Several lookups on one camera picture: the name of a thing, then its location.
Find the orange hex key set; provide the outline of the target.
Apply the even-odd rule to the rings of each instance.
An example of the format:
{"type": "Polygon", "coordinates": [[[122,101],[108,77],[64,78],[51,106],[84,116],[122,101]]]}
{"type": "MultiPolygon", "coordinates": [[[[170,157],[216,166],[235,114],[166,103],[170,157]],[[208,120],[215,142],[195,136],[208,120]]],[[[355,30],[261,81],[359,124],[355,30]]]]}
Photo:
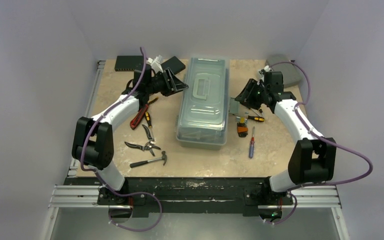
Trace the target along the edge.
{"type": "Polygon", "coordinates": [[[241,116],[235,116],[236,131],[240,138],[245,138],[248,135],[248,120],[241,116]]]}

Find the black handled screwdriver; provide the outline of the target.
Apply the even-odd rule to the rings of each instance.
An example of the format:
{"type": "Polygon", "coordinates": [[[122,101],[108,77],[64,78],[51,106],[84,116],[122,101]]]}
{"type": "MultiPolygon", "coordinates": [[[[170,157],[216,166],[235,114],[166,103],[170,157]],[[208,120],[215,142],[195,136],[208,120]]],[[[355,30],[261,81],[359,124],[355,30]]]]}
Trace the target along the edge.
{"type": "Polygon", "coordinates": [[[149,130],[152,132],[153,131],[152,118],[148,111],[145,112],[145,119],[146,119],[149,130]]]}

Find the translucent green tool box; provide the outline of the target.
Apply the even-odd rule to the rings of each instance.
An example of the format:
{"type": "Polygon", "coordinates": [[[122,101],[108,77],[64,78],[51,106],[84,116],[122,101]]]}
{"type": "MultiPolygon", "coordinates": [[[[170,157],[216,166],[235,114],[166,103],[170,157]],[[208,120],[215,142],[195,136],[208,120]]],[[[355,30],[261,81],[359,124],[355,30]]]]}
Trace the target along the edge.
{"type": "Polygon", "coordinates": [[[220,150],[228,136],[229,61],[192,57],[184,82],[176,139],[183,147],[220,150]]]}

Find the red black utility knife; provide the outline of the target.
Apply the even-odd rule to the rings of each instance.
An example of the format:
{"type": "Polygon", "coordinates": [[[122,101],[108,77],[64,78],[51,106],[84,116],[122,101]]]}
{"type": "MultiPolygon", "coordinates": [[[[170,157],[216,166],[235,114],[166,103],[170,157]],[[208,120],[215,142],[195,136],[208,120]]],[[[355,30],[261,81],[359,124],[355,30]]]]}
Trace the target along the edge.
{"type": "Polygon", "coordinates": [[[145,112],[148,110],[149,104],[146,103],[143,107],[141,107],[135,117],[130,121],[129,126],[132,130],[135,130],[139,124],[142,122],[145,112]]]}

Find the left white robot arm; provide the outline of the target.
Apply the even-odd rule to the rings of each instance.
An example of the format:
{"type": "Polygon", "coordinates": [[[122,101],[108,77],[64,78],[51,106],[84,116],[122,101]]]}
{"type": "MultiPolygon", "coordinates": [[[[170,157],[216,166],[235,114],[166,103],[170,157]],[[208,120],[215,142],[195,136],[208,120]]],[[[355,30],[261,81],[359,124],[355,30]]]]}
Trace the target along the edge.
{"type": "Polygon", "coordinates": [[[101,113],[80,117],[75,126],[71,155],[85,172],[93,172],[110,190],[109,197],[118,205],[126,203],[129,191],[126,179],[113,162],[114,131],[149,102],[150,96],[165,97],[188,89],[171,68],[153,70],[148,63],[133,72],[125,90],[101,113]]]}

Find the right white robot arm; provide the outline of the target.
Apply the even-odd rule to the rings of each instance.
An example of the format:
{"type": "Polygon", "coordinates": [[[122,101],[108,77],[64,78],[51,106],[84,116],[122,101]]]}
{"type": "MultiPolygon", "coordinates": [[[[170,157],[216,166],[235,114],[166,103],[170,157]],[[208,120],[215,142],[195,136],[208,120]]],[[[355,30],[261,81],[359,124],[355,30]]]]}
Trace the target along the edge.
{"type": "Polygon", "coordinates": [[[324,138],[313,129],[295,95],[284,90],[280,71],[264,72],[260,80],[250,78],[235,101],[254,110],[265,105],[281,120],[295,141],[287,169],[270,176],[268,185],[261,189],[260,196],[264,202],[272,204],[281,193],[295,187],[321,184],[333,178],[337,152],[335,140],[324,138]]]}

